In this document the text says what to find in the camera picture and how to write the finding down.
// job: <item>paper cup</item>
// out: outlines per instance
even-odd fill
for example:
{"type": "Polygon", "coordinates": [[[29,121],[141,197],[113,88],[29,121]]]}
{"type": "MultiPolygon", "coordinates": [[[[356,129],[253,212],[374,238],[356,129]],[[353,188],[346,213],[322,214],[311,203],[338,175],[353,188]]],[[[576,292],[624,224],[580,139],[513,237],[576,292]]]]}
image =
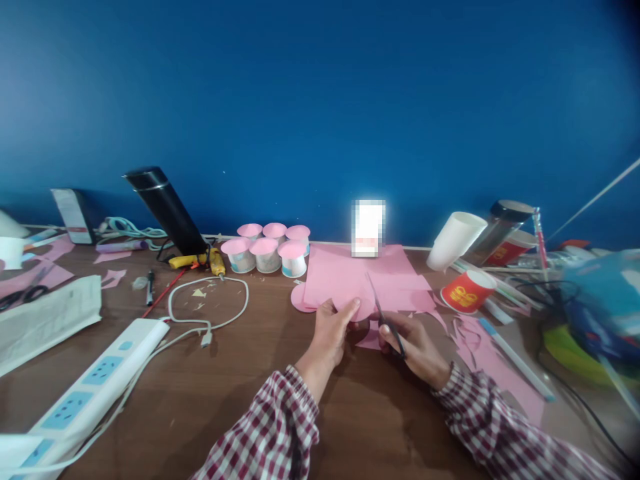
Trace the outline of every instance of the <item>paper cup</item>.
{"type": "Polygon", "coordinates": [[[464,255],[487,227],[487,221],[470,213],[453,212],[433,242],[427,258],[431,270],[444,271],[464,255]]]}
{"type": "Polygon", "coordinates": [[[309,254],[309,235],[311,234],[311,230],[309,230],[308,227],[305,227],[304,225],[294,225],[289,227],[285,234],[289,240],[298,240],[304,244],[307,249],[305,257],[309,254]]]}
{"type": "Polygon", "coordinates": [[[227,240],[220,250],[229,256],[231,270],[236,273],[247,273],[255,268],[255,256],[249,251],[251,241],[240,237],[227,240]]]}
{"type": "Polygon", "coordinates": [[[0,237],[0,260],[5,262],[5,270],[22,268],[22,253],[25,241],[22,238],[0,237]]]}
{"type": "Polygon", "coordinates": [[[287,241],[287,237],[285,232],[287,231],[287,227],[282,223],[268,223],[262,229],[262,234],[265,237],[273,238],[278,240],[278,245],[282,245],[287,241]]]}
{"type": "Polygon", "coordinates": [[[534,248],[537,244],[538,240],[534,235],[522,230],[516,230],[491,254],[487,261],[492,265],[502,267],[527,250],[534,248]]]}
{"type": "Polygon", "coordinates": [[[257,223],[248,223],[238,228],[237,232],[241,237],[255,241],[262,237],[262,225],[258,225],[257,223]]]}
{"type": "Polygon", "coordinates": [[[289,240],[278,247],[282,258],[282,274],[288,278],[298,278],[307,271],[305,252],[307,246],[298,240],[289,240]]]}
{"type": "Polygon", "coordinates": [[[260,273],[273,273],[280,265],[280,255],[278,255],[278,240],[272,238],[261,238],[256,240],[249,247],[249,251],[255,255],[255,264],[260,273]]]}
{"type": "Polygon", "coordinates": [[[440,298],[456,312],[470,315],[496,288],[495,279],[481,270],[469,269],[440,291],[440,298]]]}

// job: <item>white cable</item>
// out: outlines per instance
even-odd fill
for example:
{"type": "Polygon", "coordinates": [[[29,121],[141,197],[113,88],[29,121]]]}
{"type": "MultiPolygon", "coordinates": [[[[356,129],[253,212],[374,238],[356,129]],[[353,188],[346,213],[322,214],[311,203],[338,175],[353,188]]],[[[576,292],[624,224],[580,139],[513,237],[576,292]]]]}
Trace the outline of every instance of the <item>white cable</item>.
{"type": "Polygon", "coordinates": [[[591,200],[589,200],[587,202],[587,204],[582,207],[580,210],[578,210],[578,212],[572,216],[569,220],[567,220],[564,225],[562,225],[562,227],[558,228],[558,230],[556,230],[555,232],[553,232],[551,234],[551,236],[549,238],[547,238],[547,240],[551,240],[552,238],[554,238],[558,233],[560,233],[560,230],[562,230],[563,228],[565,228],[568,224],[570,224],[578,215],[580,215],[582,212],[584,212],[584,210],[588,209],[590,206],[592,206],[592,204],[594,204],[600,197],[602,197],[606,192],[608,192],[609,190],[611,190],[613,188],[613,186],[618,183],[620,180],[622,180],[624,177],[626,177],[628,174],[631,173],[632,170],[634,170],[634,168],[636,168],[638,165],[640,165],[640,159],[636,160],[635,162],[633,162],[629,168],[627,168],[626,170],[624,170],[624,172],[622,172],[620,175],[618,175],[610,184],[608,184],[605,188],[602,189],[602,191],[600,193],[598,193],[594,198],[592,198],[591,200]]]}
{"type": "MultiPolygon", "coordinates": [[[[131,237],[131,238],[144,238],[144,239],[161,239],[167,238],[167,232],[162,229],[155,229],[147,227],[144,230],[139,230],[133,222],[122,217],[106,217],[104,222],[112,231],[103,233],[102,240],[98,242],[98,245],[106,240],[110,240],[117,237],[131,237]]],[[[149,244],[149,250],[158,251],[161,247],[154,244],[152,241],[147,242],[149,244]]],[[[173,243],[169,242],[165,245],[165,248],[172,247],[173,243]]]]}
{"type": "Polygon", "coordinates": [[[140,368],[138,369],[138,372],[136,372],[136,374],[134,375],[134,377],[131,379],[131,381],[129,382],[129,385],[127,386],[127,388],[124,391],[124,394],[122,396],[122,400],[120,400],[120,403],[118,404],[118,406],[113,410],[113,413],[111,414],[109,420],[107,420],[104,424],[102,424],[101,427],[98,427],[98,429],[94,432],[94,434],[89,438],[89,440],[87,440],[87,442],[84,444],[84,446],[78,451],[78,453],[76,453],[72,458],[70,458],[69,460],[66,460],[64,462],[60,462],[60,463],[54,463],[52,465],[47,465],[45,467],[24,467],[24,468],[17,468],[17,469],[13,469],[13,470],[0,470],[0,475],[2,476],[12,476],[12,475],[30,475],[32,473],[47,473],[47,472],[51,472],[51,471],[57,471],[57,470],[62,470],[67,468],[68,466],[74,464],[77,460],[79,460],[86,452],[87,450],[89,450],[89,448],[91,448],[91,446],[95,443],[96,440],[98,440],[98,438],[100,438],[100,436],[111,426],[111,424],[114,422],[115,418],[120,414],[120,412],[122,412],[122,408],[124,407],[125,403],[127,402],[127,400],[129,399],[129,397],[131,396],[131,392],[133,391],[133,388],[135,387],[135,384],[138,382],[140,375],[142,375],[142,372],[145,370],[145,368],[147,368],[147,365],[149,364],[149,362],[156,356],[158,355],[158,353],[168,349],[170,346],[176,344],[177,342],[179,342],[180,340],[182,340],[184,337],[186,337],[187,335],[191,334],[191,333],[195,333],[195,332],[202,332],[202,331],[206,331],[206,335],[207,334],[211,334],[211,330],[216,330],[218,328],[222,328],[225,325],[230,324],[232,321],[236,320],[236,318],[238,318],[240,315],[242,315],[245,310],[247,309],[247,304],[249,303],[249,286],[247,285],[247,282],[245,282],[244,280],[240,280],[240,279],[233,279],[233,278],[225,278],[226,280],[232,280],[232,281],[238,281],[242,284],[244,284],[246,290],[247,290],[247,296],[245,298],[245,304],[242,307],[242,310],[240,310],[240,313],[238,313],[234,318],[232,318],[231,320],[227,320],[224,323],[221,323],[220,325],[214,325],[211,326],[211,323],[206,321],[206,320],[177,320],[176,318],[174,318],[172,312],[171,312],[171,298],[173,296],[173,293],[182,288],[182,287],[186,287],[187,285],[191,285],[193,283],[199,282],[199,281],[204,281],[204,280],[213,280],[213,279],[221,279],[220,277],[207,277],[204,279],[199,279],[196,281],[192,281],[189,283],[186,283],[184,285],[180,285],[179,287],[174,288],[171,291],[171,294],[169,296],[169,315],[171,320],[173,320],[174,322],[177,323],[184,323],[184,322],[195,322],[195,323],[206,323],[207,324],[207,328],[195,328],[195,329],[191,329],[188,330],[186,332],[184,332],[182,335],[178,335],[176,338],[174,338],[173,340],[171,340],[170,342],[156,348],[156,350],[154,350],[154,352],[152,354],[150,354],[149,358],[140,366],[140,368]]]}

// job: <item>black scissors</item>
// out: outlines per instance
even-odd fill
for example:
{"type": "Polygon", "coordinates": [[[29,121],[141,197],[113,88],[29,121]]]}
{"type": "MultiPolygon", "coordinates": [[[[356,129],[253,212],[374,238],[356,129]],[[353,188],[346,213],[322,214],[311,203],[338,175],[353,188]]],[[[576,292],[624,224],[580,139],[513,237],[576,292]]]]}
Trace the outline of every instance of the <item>black scissors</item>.
{"type": "Polygon", "coordinates": [[[44,285],[38,285],[38,283],[40,283],[40,280],[46,277],[52,269],[53,266],[43,268],[38,272],[27,288],[10,293],[6,297],[0,299],[0,311],[8,309],[20,299],[22,299],[23,303],[29,303],[42,297],[42,295],[49,291],[49,288],[44,285]]]}
{"type": "Polygon", "coordinates": [[[395,337],[395,340],[396,342],[398,342],[398,346],[400,347],[400,351],[397,351],[393,347],[391,348],[391,351],[394,353],[394,355],[398,355],[400,358],[402,358],[402,360],[405,360],[407,358],[407,355],[405,354],[405,348],[402,346],[402,341],[400,340],[400,334],[398,334],[398,330],[395,328],[395,325],[392,324],[391,322],[388,322],[387,319],[385,318],[385,314],[382,313],[382,308],[380,308],[378,295],[375,292],[375,287],[373,286],[373,282],[371,281],[371,277],[369,276],[368,272],[367,272],[367,278],[369,279],[369,283],[371,284],[371,290],[373,290],[373,299],[375,300],[375,306],[376,308],[378,308],[378,313],[380,314],[380,325],[386,325],[389,327],[389,330],[391,330],[391,333],[395,337]]]}

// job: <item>checkered shirt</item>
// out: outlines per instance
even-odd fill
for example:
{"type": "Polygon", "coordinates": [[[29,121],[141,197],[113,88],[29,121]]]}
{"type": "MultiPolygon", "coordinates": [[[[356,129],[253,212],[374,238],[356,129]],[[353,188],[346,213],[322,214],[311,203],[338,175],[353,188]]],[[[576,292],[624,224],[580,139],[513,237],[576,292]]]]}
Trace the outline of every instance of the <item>checkered shirt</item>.
{"type": "MultiPolygon", "coordinates": [[[[433,396],[447,411],[449,430],[494,479],[617,478],[580,450],[528,424],[484,372],[464,374],[452,365],[449,382],[433,396]]],[[[311,446],[319,440],[317,416],[298,372],[292,366],[284,374],[274,372],[191,480],[306,479],[311,446]]]]}

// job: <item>red stick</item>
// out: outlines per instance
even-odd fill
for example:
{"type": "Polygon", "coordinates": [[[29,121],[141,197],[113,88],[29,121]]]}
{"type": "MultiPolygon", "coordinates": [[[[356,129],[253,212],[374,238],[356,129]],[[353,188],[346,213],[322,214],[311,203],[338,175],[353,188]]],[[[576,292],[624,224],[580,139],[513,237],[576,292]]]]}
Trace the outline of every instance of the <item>red stick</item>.
{"type": "Polygon", "coordinates": [[[158,302],[160,302],[160,300],[162,300],[162,297],[164,297],[164,296],[167,294],[167,292],[168,292],[169,290],[171,290],[171,288],[173,287],[173,285],[178,281],[178,279],[179,279],[180,277],[182,277],[182,276],[185,274],[185,272],[186,272],[187,270],[188,270],[188,269],[183,269],[183,270],[182,270],[182,272],[178,273],[178,275],[176,276],[176,278],[174,278],[174,279],[173,279],[173,281],[169,284],[169,286],[168,286],[167,288],[165,288],[164,292],[162,292],[162,293],[160,294],[160,296],[159,296],[158,298],[156,298],[155,302],[153,302],[153,305],[152,305],[152,306],[150,306],[150,307],[147,309],[147,311],[145,312],[145,314],[144,314],[142,317],[140,317],[140,318],[147,318],[147,315],[148,315],[148,314],[150,314],[151,310],[153,310],[153,309],[155,308],[155,306],[158,304],[158,302]]]}

